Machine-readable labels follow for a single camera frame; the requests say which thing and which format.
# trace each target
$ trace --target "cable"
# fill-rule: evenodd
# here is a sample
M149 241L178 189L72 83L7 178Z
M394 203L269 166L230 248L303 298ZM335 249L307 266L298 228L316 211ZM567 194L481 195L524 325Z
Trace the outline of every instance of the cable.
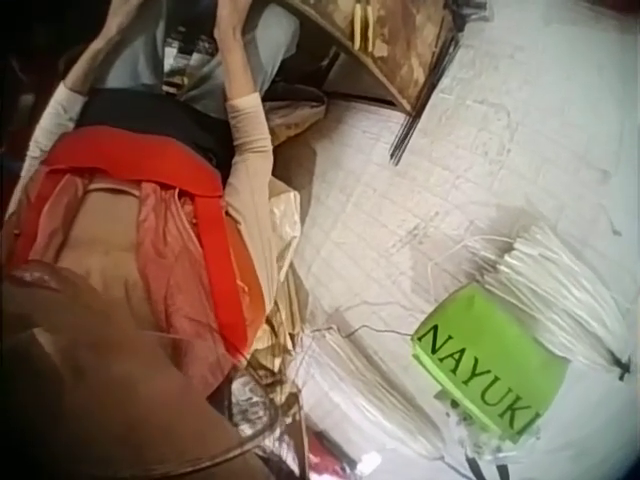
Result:
M361 330L370 330L372 332L383 333L383 334L393 334L393 335L398 335L400 337L405 337L405 338L410 338L411 336L413 336L413 333L400 332L398 330L391 330L391 329L376 328L376 327L372 327L371 325L360 325L355 330L346 334L342 333L340 329L335 325L332 325L330 327L324 327L324 328L316 328L314 330L310 330L308 333L310 333L311 335L314 335L316 333L335 331L342 338L344 338L345 340L348 340L349 338L353 337L356 333L360 332Z

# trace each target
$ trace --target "fabric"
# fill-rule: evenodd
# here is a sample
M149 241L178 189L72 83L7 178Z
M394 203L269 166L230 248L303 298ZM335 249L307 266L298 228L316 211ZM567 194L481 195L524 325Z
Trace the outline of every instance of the fabric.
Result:
M85 97L69 91L64 84L58 87L34 132L7 216L15 211L27 180L58 137L73 129L85 101ZM264 310L268 312L277 285L273 238L264 233L271 231L269 205L264 200L268 198L273 165L269 128L258 94L230 102L227 108L236 156L224 198L249 249L263 290Z
M234 147L229 122L174 97L132 89L96 89L76 128L100 125L173 138L213 165L223 185L231 174Z

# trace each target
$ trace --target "red strap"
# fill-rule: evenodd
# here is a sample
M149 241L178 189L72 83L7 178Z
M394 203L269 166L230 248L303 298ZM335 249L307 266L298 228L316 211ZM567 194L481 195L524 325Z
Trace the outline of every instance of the red strap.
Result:
M118 180L171 185L191 193L220 335L233 358L245 354L248 334L224 221L224 189L211 165L171 138L111 127L74 130L58 140L45 163L54 170L97 169ZM47 192L42 194L45 200L53 193Z
M198 219L204 262L213 267L207 268L207 276L220 334L229 355L240 360L248 348L248 333L231 255L220 254L231 252L224 209L218 199L202 197L196 198L194 209ZM233 282L226 281L229 278L233 279Z

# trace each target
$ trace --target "woman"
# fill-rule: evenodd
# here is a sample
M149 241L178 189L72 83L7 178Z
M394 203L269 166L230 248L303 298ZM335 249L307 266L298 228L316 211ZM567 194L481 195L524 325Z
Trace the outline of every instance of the woman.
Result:
M218 0L220 54L174 99L160 93L171 6L112 0L42 116L3 229L17 418L84 471L184 464L237 441L205 397L247 354L276 289L260 93L298 24L275 5ZM164 348L162 335L178 340ZM237 474L264 473L252 468Z
M113 0L36 128L3 258L9 267L35 258L80 273L141 329L202 341L213 328L212 345L222 340L238 360L276 289L273 156L260 93L293 50L298 24L275 5L217 2L220 54L175 99L161 94L170 7ZM91 90L96 84L103 88ZM50 230L40 228L45 215ZM180 366L210 393L228 370L218 360L187 351Z

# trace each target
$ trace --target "plastic bag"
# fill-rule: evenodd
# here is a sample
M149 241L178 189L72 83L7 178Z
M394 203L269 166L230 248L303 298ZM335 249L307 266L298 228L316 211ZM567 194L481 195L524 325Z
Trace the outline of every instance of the plastic bag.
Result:
M271 225L275 234L278 282L282 283L291 266L302 233L300 194L275 178L269 182Z
M337 330L305 335L302 351L301 363L292 365L291 375L299 385L312 378L340 406L352 427L345 431L362 432L374 448L442 459L445 440L431 416L396 392Z

